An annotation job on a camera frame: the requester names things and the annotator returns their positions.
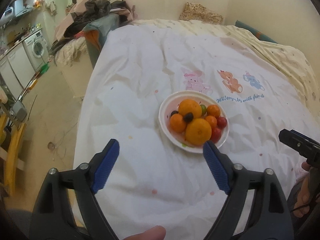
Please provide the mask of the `person's right hand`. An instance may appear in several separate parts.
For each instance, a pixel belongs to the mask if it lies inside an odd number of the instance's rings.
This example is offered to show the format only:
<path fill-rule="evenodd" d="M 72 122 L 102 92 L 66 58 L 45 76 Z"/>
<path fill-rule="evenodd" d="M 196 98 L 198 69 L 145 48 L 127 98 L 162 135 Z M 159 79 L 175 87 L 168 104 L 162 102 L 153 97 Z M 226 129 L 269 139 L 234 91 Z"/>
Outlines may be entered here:
<path fill-rule="evenodd" d="M 297 218 L 302 218 L 309 212 L 310 206 L 306 206 L 309 203 L 309 175 L 307 174 L 303 180 L 300 191 L 297 195 L 297 201 L 294 205 L 293 214 Z"/>

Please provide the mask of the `person's left hand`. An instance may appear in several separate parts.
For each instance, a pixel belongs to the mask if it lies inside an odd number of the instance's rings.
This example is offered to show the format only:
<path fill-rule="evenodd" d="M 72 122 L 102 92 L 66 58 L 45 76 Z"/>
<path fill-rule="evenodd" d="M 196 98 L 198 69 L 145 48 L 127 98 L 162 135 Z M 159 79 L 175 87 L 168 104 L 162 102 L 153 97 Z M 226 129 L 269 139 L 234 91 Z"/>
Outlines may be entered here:
<path fill-rule="evenodd" d="M 124 240 L 163 240 L 166 236 L 166 229 L 162 226 L 154 226 L 149 230 L 125 238 Z"/>

